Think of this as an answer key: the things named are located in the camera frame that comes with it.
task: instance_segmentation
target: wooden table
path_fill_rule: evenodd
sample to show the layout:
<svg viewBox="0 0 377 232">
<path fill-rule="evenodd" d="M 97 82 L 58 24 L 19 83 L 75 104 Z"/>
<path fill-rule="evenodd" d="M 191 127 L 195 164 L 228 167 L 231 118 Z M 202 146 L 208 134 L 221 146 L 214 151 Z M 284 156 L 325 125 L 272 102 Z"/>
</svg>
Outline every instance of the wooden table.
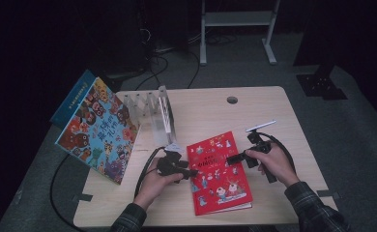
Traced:
<svg viewBox="0 0 377 232">
<path fill-rule="evenodd" d="M 118 93 L 145 94 L 145 91 Z M 318 168 L 294 110 L 281 87 L 245 87 L 218 89 L 167 90 L 173 114 L 177 140 L 181 147 L 233 131 L 239 151 L 252 146 L 245 130 L 255 125 L 276 120 L 259 131 L 273 135 L 293 156 L 297 173 L 313 190 L 327 190 L 327 184 Z M 235 104 L 228 97 L 237 98 Z M 113 184 L 94 170 L 89 172 L 83 194 L 92 200 L 80 201 L 73 222 L 79 227 L 110 226 L 125 207 L 132 202 L 140 172 L 152 152 L 158 148 L 150 120 L 141 121 L 130 162 L 120 186 Z M 297 223 L 298 219 L 284 195 L 285 186 L 269 184 L 265 176 L 249 169 L 244 162 L 247 178 L 253 192 L 252 208 L 197 217 L 194 215 L 189 181 L 172 184 L 151 205 L 145 226 L 238 225 Z M 334 200 L 321 197 L 336 209 Z"/>
</svg>

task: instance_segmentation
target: colorful picture book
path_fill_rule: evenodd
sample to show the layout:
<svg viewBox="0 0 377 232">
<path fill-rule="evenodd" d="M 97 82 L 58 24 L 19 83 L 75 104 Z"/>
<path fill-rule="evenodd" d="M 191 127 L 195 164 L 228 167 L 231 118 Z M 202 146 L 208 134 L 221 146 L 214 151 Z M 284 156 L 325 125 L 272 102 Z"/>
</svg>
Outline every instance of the colorful picture book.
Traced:
<svg viewBox="0 0 377 232">
<path fill-rule="evenodd" d="M 62 129 L 56 145 L 121 184 L 139 124 L 101 78 L 86 71 L 50 121 Z"/>
<path fill-rule="evenodd" d="M 226 159 L 238 154 L 231 131 L 187 146 L 190 179 L 197 216 L 250 208 L 252 194 L 242 164 L 228 165 Z"/>
</svg>

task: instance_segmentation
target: sleeve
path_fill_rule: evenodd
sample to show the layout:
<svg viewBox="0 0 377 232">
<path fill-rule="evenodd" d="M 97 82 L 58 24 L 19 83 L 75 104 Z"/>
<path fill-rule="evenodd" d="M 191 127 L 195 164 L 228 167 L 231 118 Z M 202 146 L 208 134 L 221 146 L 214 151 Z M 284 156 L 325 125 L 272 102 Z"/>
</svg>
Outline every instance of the sleeve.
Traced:
<svg viewBox="0 0 377 232">
<path fill-rule="evenodd" d="M 122 214 L 117 217 L 116 221 L 110 227 L 111 232 L 131 232 L 140 231 L 146 212 L 138 205 L 130 203 Z"/>
<path fill-rule="evenodd" d="M 300 231 L 348 231 L 349 224 L 338 211 L 324 205 L 305 182 L 290 186 L 285 195 L 298 216 Z"/>
</svg>

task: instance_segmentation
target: floor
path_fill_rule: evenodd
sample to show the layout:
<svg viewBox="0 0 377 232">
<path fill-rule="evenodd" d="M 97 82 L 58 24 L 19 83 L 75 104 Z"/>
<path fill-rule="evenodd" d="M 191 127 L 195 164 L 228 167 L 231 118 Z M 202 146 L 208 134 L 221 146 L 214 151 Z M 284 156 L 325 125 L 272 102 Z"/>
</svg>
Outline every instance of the floor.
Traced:
<svg viewBox="0 0 377 232">
<path fill-rule="evenodd" d="M 334 68 L 331 79 L 347 100 L 307 97 L 296 75 L 313 73 L 317 67 L 293 66 L 302 34 L 273 36 L 275 66 L 269 64 L 264 53 L 263 37 L 264 34 L 259 33 L 231 35 L 230 38 L 235 39 L 233 43 L 209 45 L 208 64 L 204 67 L 198 65 L 199 45 L 194 43 L 190 52 L 173 51 L 152 59 L 152 70 L 159 73 L 157 79 L 168 89 L 284 88 L 329 189 L 340 196 L 335 203 L 351 223 L 352 231 L 377 231 L 377 112 L 361 93 L 355 79 L 339 67 Z M 146 71 L 129 78 L 115 91 L 157 89 L 158 82 L 150 77 L 152 75 Z M 22 182 L 20 193 L 0 223 L 0 231 L 78 230 L 65 221 L 73 219 L 76 209 L 73 197 L 81 193 L 88 168 L 75 159 L 66 159 L 66 154 L 54 146 L 58 135 L 59 130 L 52 126 Z M 212 227 L 169 229 L 229 231 L 229 228 Z M 299 231 L 296 225 L 278 225 L 277 229 Z M 106 231 L 107 228 L 83 230 Z M 235 230 L 247 231 L 247 227 Z M 145 228 L 144 231 L 165 231 L 165 228 Z"/>
</svg>

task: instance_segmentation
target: black tripod foot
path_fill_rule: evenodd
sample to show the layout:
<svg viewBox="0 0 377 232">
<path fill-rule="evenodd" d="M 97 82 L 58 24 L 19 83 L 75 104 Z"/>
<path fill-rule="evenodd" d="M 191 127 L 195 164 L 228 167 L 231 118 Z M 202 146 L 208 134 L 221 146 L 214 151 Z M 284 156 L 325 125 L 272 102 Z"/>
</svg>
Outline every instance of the black tripod foot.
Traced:
<svg viewBox="0 0 377 232">
<path fill-rule="evenodd" d="M 322 97 L 324 100 L 347 100 L 341 89 L 335 87 L 328 76 L 299 74 L 298 81 L 307 97 Z"/>
</svg>

